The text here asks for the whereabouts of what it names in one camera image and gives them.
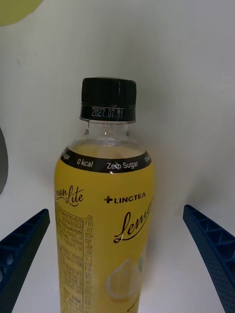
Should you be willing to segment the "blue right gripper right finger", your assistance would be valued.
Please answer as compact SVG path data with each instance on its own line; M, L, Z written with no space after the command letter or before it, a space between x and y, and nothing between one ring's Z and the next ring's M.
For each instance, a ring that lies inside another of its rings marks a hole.
M235 313L235 237L190 205L185 222L226 313Z

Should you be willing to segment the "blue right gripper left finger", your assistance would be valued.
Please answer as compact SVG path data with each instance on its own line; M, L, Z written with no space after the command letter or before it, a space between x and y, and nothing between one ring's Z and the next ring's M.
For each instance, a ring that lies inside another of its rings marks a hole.
M50 224L43 209L0 242L0 312L11 313Z

